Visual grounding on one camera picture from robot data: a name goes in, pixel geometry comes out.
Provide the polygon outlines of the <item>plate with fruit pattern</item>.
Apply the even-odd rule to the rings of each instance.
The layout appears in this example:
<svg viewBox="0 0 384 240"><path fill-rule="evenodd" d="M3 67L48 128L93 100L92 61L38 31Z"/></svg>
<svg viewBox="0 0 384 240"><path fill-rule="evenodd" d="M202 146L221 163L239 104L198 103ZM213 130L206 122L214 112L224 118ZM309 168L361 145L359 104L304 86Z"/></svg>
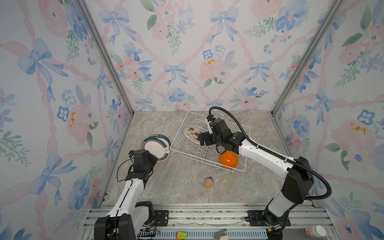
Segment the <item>plate with fruit pattern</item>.
<svg viewBox="0 0 384 240"><path fill-rule="evenodd" d="M189 125L183 128L183 135L192 143L200 145L199 135L201 133L205 133L206 131L207 130L198 126Z"/></svg>

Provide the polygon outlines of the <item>white wire dish rack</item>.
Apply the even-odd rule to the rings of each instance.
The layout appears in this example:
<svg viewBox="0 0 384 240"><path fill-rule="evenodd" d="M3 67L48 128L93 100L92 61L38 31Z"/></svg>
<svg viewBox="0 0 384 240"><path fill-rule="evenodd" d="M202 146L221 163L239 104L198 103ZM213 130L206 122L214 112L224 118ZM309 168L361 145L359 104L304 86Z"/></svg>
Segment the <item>white wire dish rack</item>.
<svg viewBox="0 0 384 240"><path fill-rule="evenodd" d="M209 129L207 116L188 112L171 144L171 150L177 152L181 157L216 168L231 172L244 172L247 166L247 157L239 156L235 167L221 163L220 156L225 148L216 145L213 137L209 136Z"/></svg>

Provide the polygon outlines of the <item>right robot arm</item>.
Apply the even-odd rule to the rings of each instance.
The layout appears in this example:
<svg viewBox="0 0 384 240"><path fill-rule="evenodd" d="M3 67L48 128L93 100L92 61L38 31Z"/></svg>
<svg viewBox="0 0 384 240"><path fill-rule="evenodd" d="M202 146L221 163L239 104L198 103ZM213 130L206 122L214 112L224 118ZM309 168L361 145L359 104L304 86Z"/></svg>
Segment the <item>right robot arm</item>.
<svg viewBox="0 0 384 240"><path fill-rule="evenodd" d="M278 225L288 216L290 210L306 200L314 184L314 177L308 171L309 163L306 159L290 158L252 143L243 132L232 133L227 123L220 118L215 119L209 116L206 122L209 130L198 136L201 146L221 146L226 153L232 152L237 156L250 158L284 179L282 189L262 213L262 220L266 225Z"/></svg>

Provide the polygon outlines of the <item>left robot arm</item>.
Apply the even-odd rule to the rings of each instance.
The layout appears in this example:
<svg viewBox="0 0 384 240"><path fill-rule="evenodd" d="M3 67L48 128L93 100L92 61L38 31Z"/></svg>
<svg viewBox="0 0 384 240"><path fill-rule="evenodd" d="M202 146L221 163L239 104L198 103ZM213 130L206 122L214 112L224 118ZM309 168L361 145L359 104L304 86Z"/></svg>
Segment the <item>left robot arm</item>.
<svg viewBox="0 0 384 240"><path fill-rule="evenodd" d="M95 240L136 240L143 226L155 220L151 201L139 202L139 196L153 172L158 158L147 150L130 151L133 165L125 178L123 191L112 210L98 218L94 226Z"/></svg>

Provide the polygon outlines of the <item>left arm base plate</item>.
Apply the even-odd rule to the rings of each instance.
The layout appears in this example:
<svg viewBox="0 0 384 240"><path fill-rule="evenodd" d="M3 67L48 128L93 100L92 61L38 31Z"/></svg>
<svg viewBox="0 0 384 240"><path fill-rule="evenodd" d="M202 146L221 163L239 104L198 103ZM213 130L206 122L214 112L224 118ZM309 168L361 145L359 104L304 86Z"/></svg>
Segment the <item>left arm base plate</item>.
<svg viewBox="0 0 384 240"><path fill-rule="evenodd" d="M143 227L167 227L169 222L168 210L154 210L150 213L149 219L144 223Z"/></svg>

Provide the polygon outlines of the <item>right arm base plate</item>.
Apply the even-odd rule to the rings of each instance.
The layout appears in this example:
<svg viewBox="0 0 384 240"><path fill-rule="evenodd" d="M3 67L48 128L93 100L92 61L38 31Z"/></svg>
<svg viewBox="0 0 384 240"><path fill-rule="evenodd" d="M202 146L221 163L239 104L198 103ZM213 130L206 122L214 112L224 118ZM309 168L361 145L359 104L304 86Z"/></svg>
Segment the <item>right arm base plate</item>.
<svg viewBox="0 0 384 240"><path fill-rule="evenodd" d="M276 217L271 213L265 213L263 210L249 210L245 221L249 222L252 227L286 227L291 226L288 218L290 211L286 211L281 217Z"/></svg>

